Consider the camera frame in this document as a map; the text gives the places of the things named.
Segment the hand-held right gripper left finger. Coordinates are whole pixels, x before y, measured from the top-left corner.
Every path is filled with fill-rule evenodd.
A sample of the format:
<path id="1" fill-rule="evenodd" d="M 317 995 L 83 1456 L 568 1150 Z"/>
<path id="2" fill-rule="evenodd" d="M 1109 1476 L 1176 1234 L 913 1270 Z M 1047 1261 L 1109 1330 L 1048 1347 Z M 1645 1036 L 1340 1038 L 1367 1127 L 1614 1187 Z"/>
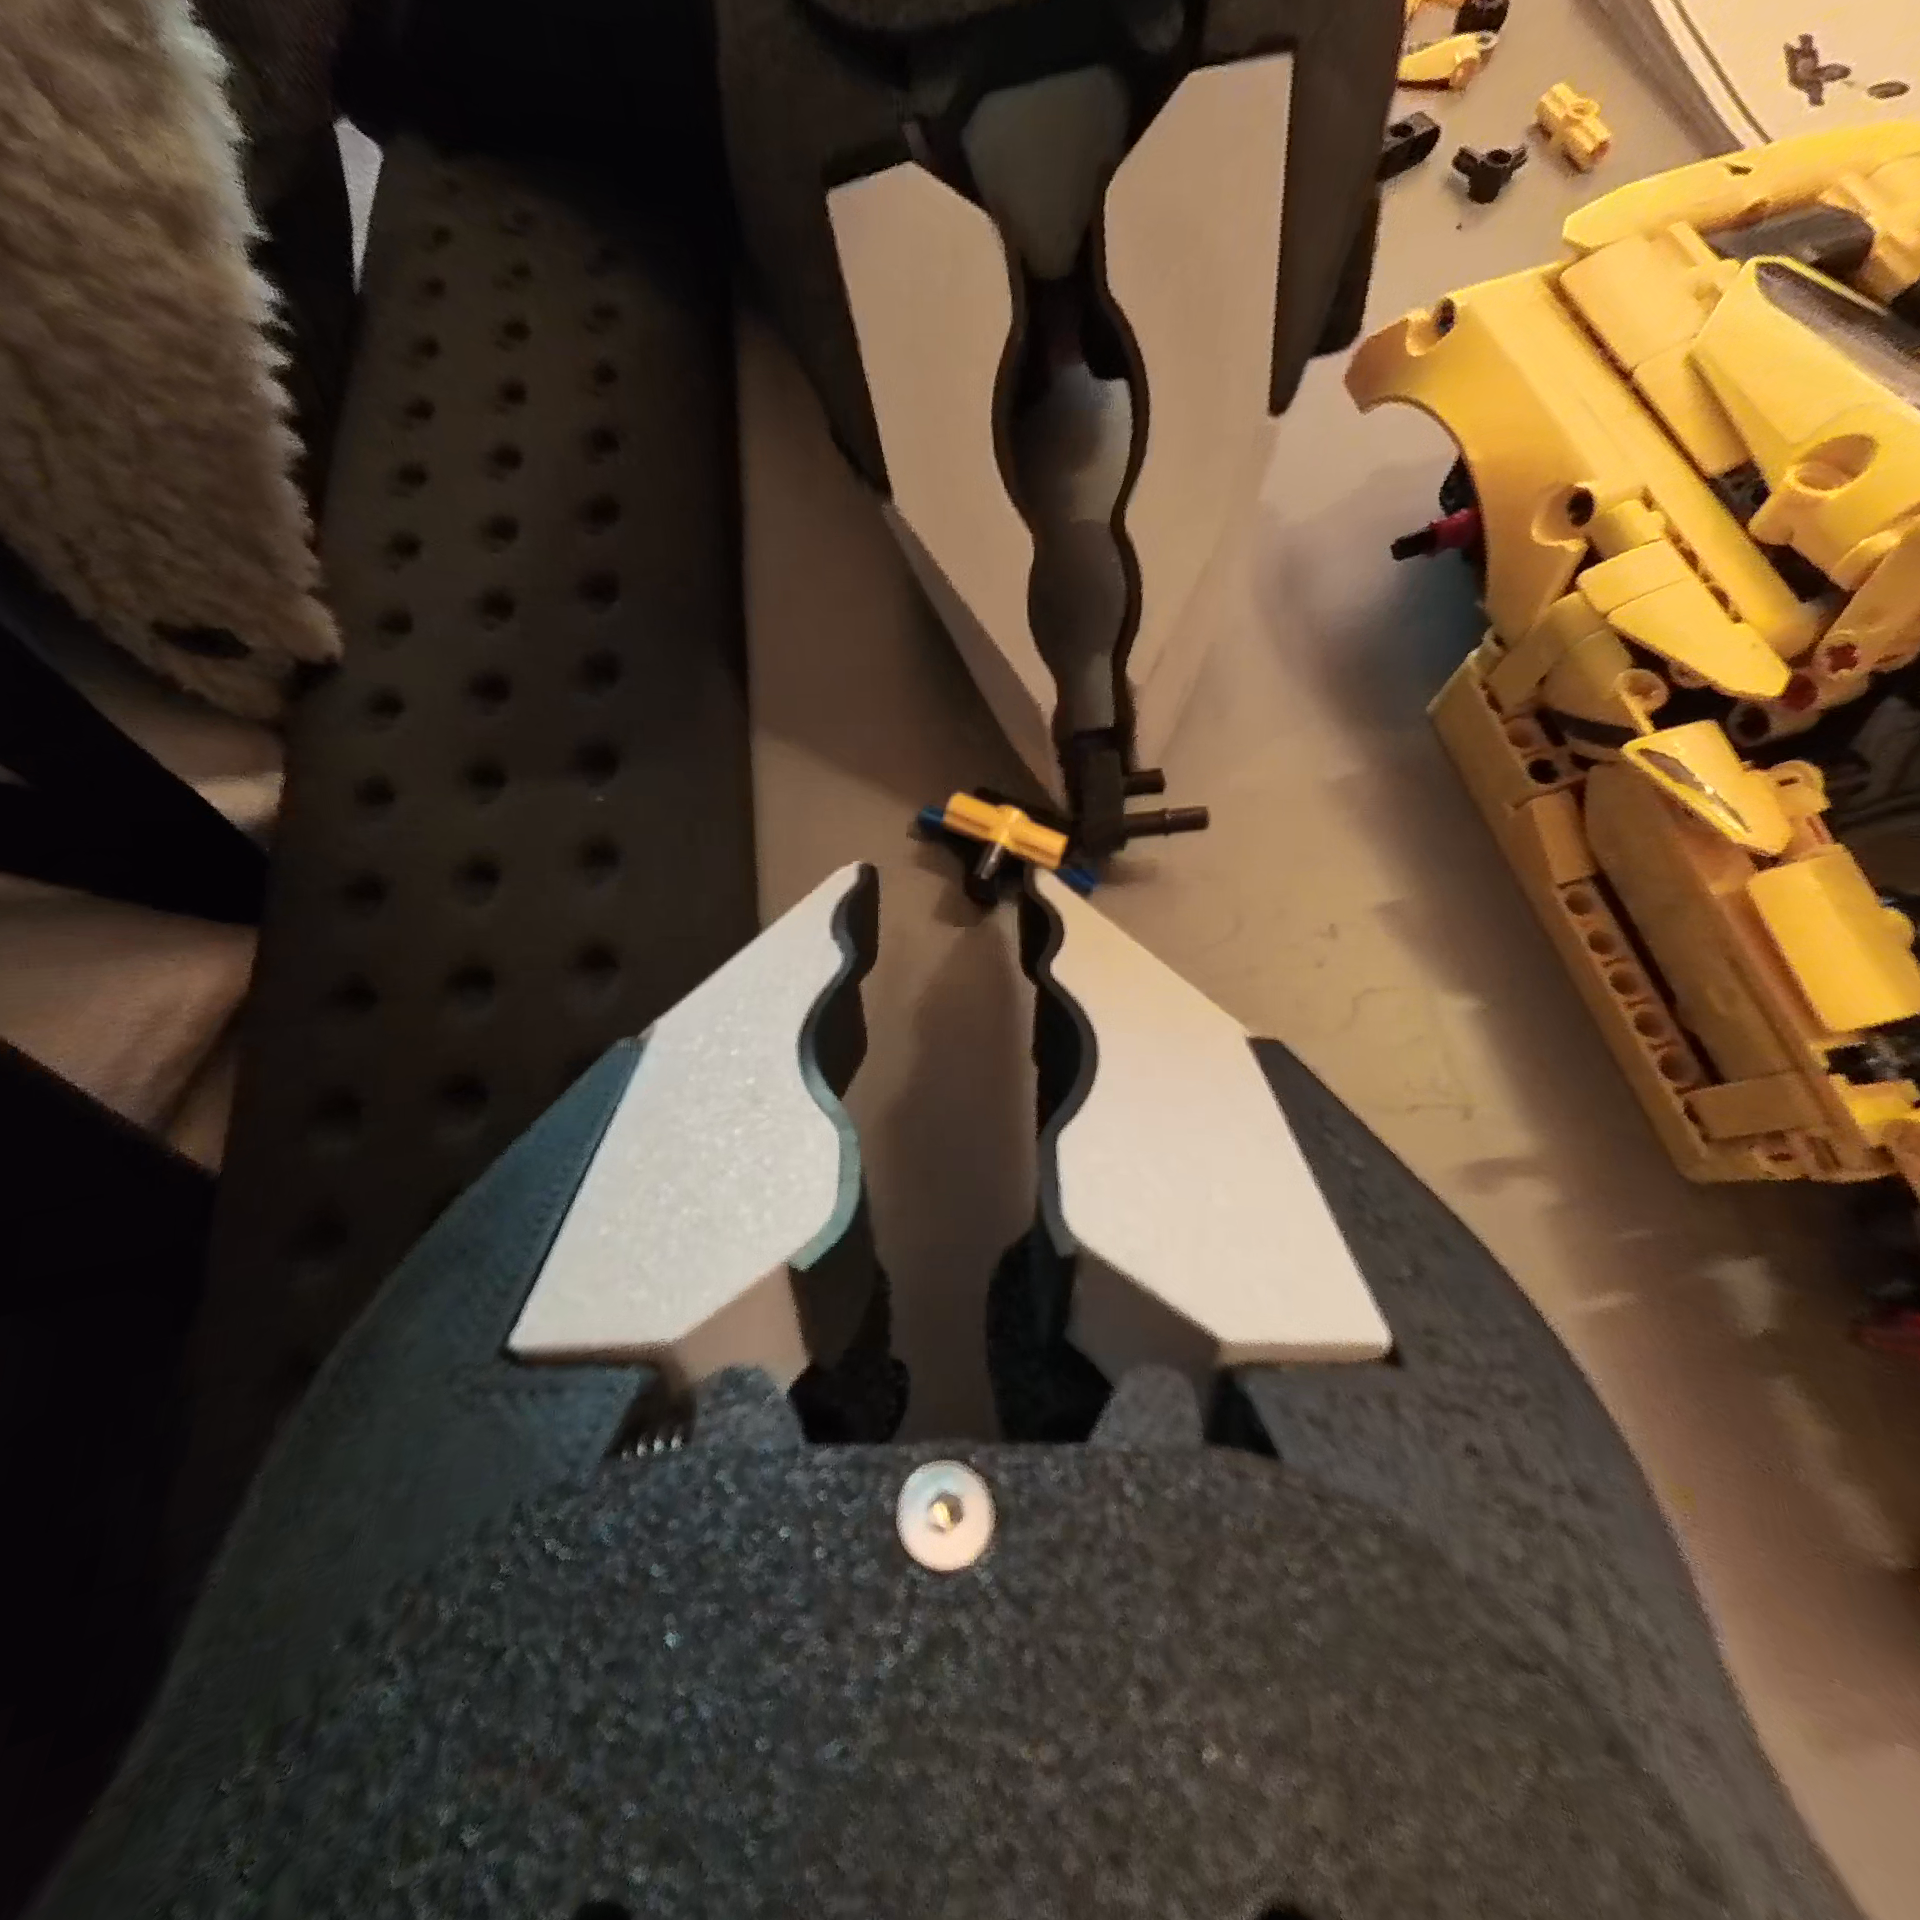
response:
<path id="1" fill-rule="evenodd" d="M 848 1093 L 880 876 L 829 871 L 653 1019 L 508 1332 L 669 1394 L 758 1370 L 804 1426 L 901 1426 L 908 1370 Z"/>

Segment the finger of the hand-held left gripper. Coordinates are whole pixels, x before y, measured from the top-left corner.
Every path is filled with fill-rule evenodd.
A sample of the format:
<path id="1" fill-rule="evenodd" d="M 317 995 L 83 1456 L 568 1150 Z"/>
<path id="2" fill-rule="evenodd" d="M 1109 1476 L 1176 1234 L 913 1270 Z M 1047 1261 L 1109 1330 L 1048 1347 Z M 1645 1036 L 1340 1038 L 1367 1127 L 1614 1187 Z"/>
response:
<path id="1" fill-rule="evenodd" d="M 1035 540 L 1000 460 L 1017 299 L 991 214 L 917 160 L 827 196 L 880 435 L 885 516 L 1024 767 L 1065 794 L 1029 615 Z"/>
<path id="2" fill-rule="evenodd" d="M 1272 451 L 1289 53 L 1193 68 L 1124 154 L 1100 274 L 1128 351 L 1133 439 L 1115 533 L 1135 759 L 1163 764 L 1208 637 L 1193 613 Z"/>

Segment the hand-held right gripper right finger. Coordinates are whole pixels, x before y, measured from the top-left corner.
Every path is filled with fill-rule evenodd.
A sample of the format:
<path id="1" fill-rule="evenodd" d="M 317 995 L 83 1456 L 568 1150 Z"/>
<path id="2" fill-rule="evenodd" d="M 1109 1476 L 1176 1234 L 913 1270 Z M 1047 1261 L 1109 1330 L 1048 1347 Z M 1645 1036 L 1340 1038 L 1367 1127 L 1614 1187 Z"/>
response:
<path id="1" fill-rule="evenodd" d="M 988 1296 L 998 1435 L 1089 1438 L 1161 1370 L 1212 1412 L 1248 1370 L 1389 1357 L 1389 1328 L 1257 1038 L 1067 882 L 1031 874 L 1038 1205 Z"/>

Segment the black brick connector with pins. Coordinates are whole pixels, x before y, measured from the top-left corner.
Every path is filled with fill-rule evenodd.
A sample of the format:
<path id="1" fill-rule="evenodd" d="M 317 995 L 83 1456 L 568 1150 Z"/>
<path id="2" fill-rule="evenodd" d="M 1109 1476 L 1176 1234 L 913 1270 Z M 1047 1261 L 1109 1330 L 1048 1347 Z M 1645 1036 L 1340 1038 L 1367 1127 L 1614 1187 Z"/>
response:
<path id="1" fill-rule="evenodd" d="M 1165 773 L 1142 765 L 1112 726 L 1081 730 L 1061 747 L 1071 850 L 1102 867 L 1131 843 L 1212 827 L 1208 807 L 1165 807 Z"/>

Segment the yellow and black brick subassembly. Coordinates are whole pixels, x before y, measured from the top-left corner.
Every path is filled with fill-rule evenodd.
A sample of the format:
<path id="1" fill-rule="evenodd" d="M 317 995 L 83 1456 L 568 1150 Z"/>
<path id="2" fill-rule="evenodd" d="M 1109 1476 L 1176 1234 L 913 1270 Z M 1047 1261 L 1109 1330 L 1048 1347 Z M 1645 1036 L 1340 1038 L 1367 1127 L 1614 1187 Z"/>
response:
<path id="1" fill-rule="evenodd" d="M 924 804 L 913 835 L 957 859 L 961 893 L 981 910 L 995 910 L 1027 874 L 1051 874 L 1078 895 L 1096 887 L 1096 876 L 1055 815 L 1031 811 L 991 788 L 961 788 L 944 803 Z"/>

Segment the pile of small brick parts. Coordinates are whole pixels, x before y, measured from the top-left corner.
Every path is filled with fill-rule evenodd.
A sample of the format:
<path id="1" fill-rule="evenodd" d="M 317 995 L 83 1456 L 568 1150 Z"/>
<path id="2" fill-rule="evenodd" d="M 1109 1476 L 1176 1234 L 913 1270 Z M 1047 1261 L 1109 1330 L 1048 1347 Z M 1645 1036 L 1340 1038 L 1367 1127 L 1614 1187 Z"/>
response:
<path id="1" fill-rule="evenodd" d="M 1430 39 L 1417 39 L 1427 15 L 1448 13 Z M 1406 3 L 1396 87 L 1412 92 L 1460 92 L 1487 67 L 1509 20 L 1509 3 Z"/>

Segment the open instruction booklet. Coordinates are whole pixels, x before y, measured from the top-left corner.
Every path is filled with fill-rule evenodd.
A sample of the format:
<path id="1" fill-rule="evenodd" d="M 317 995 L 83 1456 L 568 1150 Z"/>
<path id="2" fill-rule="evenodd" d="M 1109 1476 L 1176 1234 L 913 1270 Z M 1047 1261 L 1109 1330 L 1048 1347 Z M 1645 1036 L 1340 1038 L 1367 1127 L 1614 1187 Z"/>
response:
<path id="1" fill-rule="evenodd" d="M 1916 3 L 1591 3 L 1700 138 L 1782 138 L 1917 115 Z"/>

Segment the black dimpled foam mat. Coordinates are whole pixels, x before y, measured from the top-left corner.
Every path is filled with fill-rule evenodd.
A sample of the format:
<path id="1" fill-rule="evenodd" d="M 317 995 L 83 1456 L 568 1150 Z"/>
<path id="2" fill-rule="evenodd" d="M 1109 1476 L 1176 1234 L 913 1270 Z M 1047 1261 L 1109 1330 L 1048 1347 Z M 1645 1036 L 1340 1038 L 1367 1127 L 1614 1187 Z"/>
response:
<path id="1" fill-rule="evenodd" d="M 758 928 L 729 269 L 558 165 L 381 154 L 190 1343 L 191 1592 L 398 1261 Z"/>

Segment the yellow toy brick car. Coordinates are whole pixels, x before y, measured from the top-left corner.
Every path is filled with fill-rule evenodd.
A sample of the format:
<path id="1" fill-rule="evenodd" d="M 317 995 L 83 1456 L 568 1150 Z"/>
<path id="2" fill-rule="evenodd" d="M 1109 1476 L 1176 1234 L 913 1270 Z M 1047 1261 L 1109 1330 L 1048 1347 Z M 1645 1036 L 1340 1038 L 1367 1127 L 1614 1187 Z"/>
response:
<path id="1" fill-rule="evenodd" d="M 1901 1198 L 1916 1360 L 1912 116 L 1621 186 L 1365 338 L 1453 446 L 1483 636 L 1429 714 L 1670 1163 Z"/>

